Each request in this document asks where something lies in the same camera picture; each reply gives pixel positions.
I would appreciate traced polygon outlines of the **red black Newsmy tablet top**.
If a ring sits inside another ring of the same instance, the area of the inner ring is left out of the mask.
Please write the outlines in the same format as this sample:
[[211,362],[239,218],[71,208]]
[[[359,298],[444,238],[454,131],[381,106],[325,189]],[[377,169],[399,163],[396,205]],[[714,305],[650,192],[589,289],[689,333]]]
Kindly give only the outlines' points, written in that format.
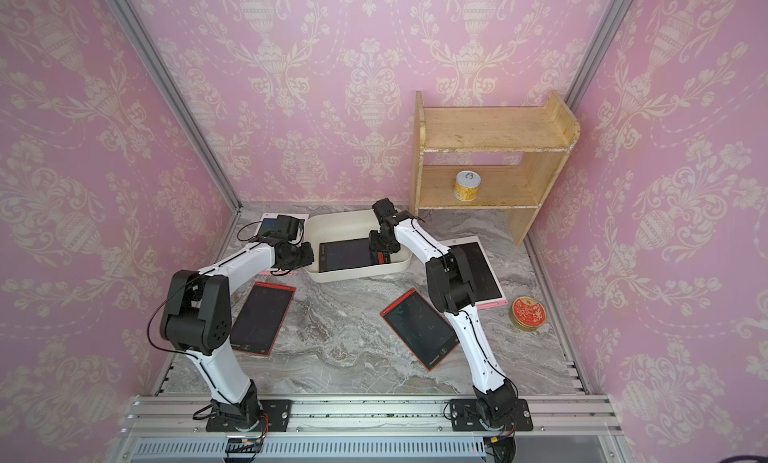
[[230,334],[233,349],[270,356],[295,292],[290,286],[255,283],[233,324]]

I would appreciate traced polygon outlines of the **red black newsmy tablet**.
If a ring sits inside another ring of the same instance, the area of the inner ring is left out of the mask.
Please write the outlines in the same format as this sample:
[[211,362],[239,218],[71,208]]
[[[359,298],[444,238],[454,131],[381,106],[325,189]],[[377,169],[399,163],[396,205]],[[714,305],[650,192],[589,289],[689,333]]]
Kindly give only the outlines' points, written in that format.
[[452,326],[416,289],[401,295],[380,316],[427,371],[459,345]]
[[295,292],[290,286],[255,283],[233,324],[230,334],[233,349],[270,356]]

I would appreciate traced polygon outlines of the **pink writing tablet dark screen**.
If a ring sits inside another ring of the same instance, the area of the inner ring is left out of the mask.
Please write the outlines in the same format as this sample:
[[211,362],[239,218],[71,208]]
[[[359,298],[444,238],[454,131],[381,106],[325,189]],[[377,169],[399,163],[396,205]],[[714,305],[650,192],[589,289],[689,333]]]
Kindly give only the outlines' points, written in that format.
[[496,308],[509,304],[488,255],[477,236],[442,240],[441,243],[451,249],[458,248],[466,255],[476,286],[476,306],[479,309]]

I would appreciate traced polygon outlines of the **pink writing tablet rainbow screen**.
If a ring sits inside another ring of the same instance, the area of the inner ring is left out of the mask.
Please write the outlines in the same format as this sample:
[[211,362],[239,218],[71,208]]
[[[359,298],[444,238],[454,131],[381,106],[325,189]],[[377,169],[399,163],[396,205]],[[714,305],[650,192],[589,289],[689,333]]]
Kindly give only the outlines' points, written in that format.
[[[260,223],[257,225],[255,236],[264,236],[275,231],[277,229],[278,216],[279,216],[278,213],[264,213],[261,217]],[[290,217],[293,217],[299,220],[296,237],[291,241],[291,243],[292,244],[302,243],[303,235],[304,235],[304,227],[310,215],[308,213],[293,213],[293,214],[290,214]],[[262,271],[260,275],[261,276],[293,276],[294,273],[295,273],[294,270],[279,270],[276,267],[273,267],[268,270]]]

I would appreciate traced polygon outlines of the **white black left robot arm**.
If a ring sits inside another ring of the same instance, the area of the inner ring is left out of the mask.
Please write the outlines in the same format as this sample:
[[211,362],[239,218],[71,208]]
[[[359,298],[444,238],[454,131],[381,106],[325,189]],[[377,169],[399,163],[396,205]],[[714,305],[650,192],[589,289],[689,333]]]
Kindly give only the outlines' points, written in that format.
[[210,392],[209,428],[221,425],[243,432],[268,431],[268,416],[254,381],[238,363],[230,342],[231,297],[245,283],[269,269],[292,272],[311,265],[314,253],[303,240],[302,220],[284,214],[273,229],[254,235],[222,260],[199,270],[179,270],[171,279],[161,316],[165,352],[189,359]]

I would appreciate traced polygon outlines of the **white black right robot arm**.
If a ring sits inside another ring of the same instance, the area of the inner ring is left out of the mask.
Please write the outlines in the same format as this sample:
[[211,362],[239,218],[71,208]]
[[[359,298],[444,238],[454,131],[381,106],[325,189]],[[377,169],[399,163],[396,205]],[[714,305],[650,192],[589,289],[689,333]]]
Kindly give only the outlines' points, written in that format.
[[387,198],[374,203],[372,211],[379,228],[369,234],[370,249],[397,253],[407,248],[424,264],[429,300],[453,328],[468,362],[481,420],[492,429],[512,428],[519,392],[502,372],[482,328],[466,254],[437,241],[417,217]]

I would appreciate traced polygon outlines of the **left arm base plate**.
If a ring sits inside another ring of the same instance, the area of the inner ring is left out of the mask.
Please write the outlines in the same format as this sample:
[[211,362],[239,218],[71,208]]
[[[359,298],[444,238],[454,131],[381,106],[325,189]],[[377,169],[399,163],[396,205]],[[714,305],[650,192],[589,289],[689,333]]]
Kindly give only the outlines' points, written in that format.
[[212,401],[211,416],[206,431],[213,432],[256,432],[266,430],[284,433],[290,422],[292,401],[289,399],[267,399],[239,406],[219,404]]

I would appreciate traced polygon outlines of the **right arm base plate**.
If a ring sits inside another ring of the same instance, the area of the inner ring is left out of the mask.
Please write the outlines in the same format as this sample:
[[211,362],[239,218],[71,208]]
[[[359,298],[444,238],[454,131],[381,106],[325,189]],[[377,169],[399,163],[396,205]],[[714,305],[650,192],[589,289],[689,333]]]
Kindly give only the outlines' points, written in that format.
[[518,399],[508,410],[490,409],[479,400],[451,399],[443,409],[455,432],[489,431],[502,435],[534,429],[532,412],[525,399]]

